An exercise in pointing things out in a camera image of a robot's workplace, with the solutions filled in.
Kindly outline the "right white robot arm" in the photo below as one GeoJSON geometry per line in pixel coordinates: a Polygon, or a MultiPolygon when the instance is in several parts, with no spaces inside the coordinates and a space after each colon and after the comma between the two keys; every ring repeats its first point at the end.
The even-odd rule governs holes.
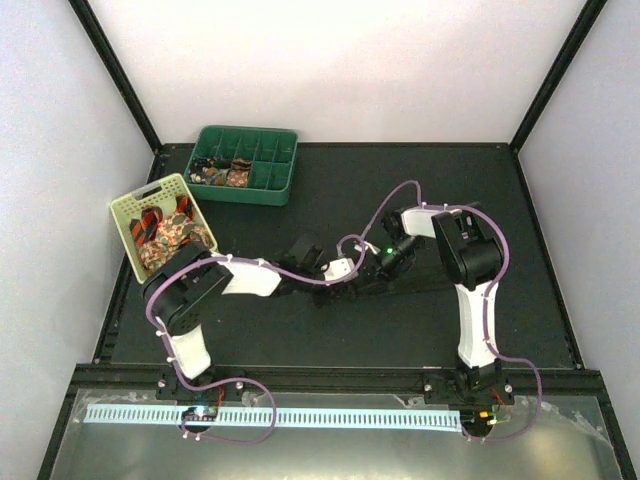
{"type": "Polygon", "coordinates": [[[358,296],[373,296],[427,291],[445,281],[454,286],[460,324],[454,388],[467,403],[485,397],[501,373],[494,305],[505,254],[483,213],[479,202],[386,213],[382,226],[390,244],[368,255],[369,264],[360,271],[354,288],[358,296]],[[442,270],[427,269],[408,277],[427,239],[436,241],[442,270]]]}

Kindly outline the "black necktie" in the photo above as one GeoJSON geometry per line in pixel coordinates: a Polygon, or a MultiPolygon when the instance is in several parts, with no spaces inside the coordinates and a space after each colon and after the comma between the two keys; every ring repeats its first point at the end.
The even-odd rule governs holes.
{"type": "MultiPolygon", "coordinates": [[[[365,268],[361,271],[358,277],[348,282],[352,282],[357,287],[359,283],[362,283],[364,277],[365,268]]],[[[400,275],[396,280],[391,282],[394,286],[394,292],[390,295],[439,291],[453,286],[453,283],[447,278],[443,268],[440,266],[412,266],[406,273],[400,275]]]]}

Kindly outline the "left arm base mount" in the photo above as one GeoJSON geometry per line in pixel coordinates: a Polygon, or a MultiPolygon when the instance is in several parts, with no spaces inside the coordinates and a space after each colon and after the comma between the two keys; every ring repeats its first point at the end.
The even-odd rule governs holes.
{"type": "Polygon", "coordinates": [[[187,431],[203,434],[210,429],[205,422],[213,422],[223,405],[239,404],[243,392],[244,382],[238,380],[202,391],[191,390],[179,381],[173,369],[167,367],[157,381],[156,399],[171,400],[180,406],[187,406],[187,410],[181,414],[180,422],[186,420],[187,431]]]}

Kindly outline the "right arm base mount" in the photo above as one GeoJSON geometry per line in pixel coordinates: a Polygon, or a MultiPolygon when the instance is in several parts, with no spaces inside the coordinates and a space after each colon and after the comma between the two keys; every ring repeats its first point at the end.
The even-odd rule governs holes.
{"type": "Polygon", "coordinates": [[[472,437],[484,441],[510,419],[507,408],[514,405],[514,396],[499,367],[444,369],[425,373],[421,380],[425,402],[458,411],[461,426],[472,437]]]}

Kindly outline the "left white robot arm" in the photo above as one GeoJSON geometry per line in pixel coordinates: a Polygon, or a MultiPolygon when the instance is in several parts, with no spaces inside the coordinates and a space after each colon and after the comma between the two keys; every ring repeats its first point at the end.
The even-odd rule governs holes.
{"type": "Polygon", "coordinates": [[[167,361],[181,374],[179,386],[193,399],[207,397],[215,376],[198,304],[223,295],[261,298],[295,291],[330,293],[349,287],[364,265],[366,244],[355,235],[359,256],[340,252],[333,260],[305,237],[272,259],[244,258],[206,249],[199,243],[178,251],[143,284],[147,320],[167,350],[167,361]]]}

